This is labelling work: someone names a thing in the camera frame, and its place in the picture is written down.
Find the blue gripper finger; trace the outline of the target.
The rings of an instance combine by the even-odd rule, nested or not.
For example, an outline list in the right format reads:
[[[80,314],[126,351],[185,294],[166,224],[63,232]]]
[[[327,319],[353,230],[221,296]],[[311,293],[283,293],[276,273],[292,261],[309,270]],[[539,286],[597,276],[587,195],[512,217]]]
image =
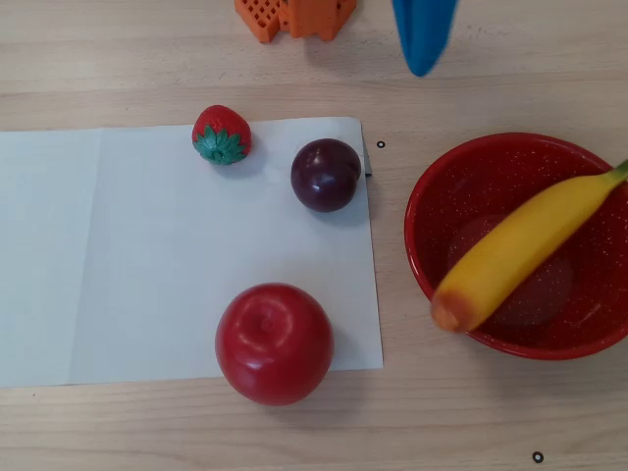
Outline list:
[[[392,0],[401,49],[410,72],[426,76],[447,46],[457,0]]]

